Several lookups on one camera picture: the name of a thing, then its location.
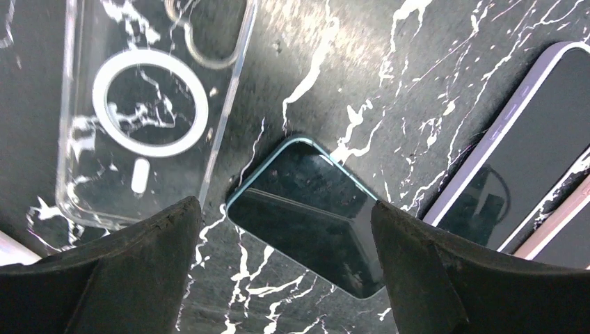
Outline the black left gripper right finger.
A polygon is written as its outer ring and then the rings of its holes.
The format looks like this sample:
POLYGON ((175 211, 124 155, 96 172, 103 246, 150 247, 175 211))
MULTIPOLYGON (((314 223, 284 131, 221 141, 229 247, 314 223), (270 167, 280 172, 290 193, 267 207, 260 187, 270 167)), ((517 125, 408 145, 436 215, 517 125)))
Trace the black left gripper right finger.
POLYGON ((371 226, 400 333, 588 333, 589 272, 472 243, 378 201, 371 226))

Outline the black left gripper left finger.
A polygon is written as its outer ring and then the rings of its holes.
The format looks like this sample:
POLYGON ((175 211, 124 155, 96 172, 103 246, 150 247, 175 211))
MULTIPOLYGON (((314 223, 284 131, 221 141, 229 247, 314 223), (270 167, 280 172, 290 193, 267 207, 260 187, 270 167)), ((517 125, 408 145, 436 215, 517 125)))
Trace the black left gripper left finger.
POLYGON ((189 196, 34 264, 1 268, 2 333, 172 333, 202 216, 189 196))

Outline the dark teal smartphone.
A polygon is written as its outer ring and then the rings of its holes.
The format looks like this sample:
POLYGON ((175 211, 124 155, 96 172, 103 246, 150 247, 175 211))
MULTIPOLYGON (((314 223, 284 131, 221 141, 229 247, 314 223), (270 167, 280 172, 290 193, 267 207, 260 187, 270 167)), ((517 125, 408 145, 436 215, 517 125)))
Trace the dark teal smartphone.
POLYGON ((357 299, 384 286, 377 196, 308 136, 286 138, 228 198, 228 218, 357 299))

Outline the clear magsafe phone case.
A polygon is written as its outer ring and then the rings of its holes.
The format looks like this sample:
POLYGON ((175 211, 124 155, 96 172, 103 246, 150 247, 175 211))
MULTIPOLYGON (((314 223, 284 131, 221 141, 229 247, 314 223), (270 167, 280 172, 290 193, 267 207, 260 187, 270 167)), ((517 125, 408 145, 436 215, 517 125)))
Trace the clear magsafe phone case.
POLYGON ((68 1, 55 201, 116 229, 206 199, 256 1, 68 1))

